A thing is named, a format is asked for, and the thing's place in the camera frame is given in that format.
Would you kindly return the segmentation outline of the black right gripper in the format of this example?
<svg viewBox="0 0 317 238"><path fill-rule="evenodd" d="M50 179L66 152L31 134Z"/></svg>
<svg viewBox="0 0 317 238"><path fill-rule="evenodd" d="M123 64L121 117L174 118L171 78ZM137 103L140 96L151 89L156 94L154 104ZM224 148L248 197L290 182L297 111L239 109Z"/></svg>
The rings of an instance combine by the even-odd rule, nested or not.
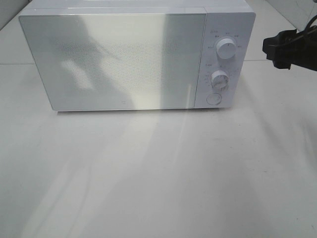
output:
<svg viewBox="0 0 317 238"><path fill-rule="evenodd" d="M310 28L307 35L302 31L285 30L276 36L263 40L263 52L266 59L273 62L277 69L290 69L291 64L303 68L317 67L317 29ZM290 54L291 63L288 63L281 54Z"/></svg>

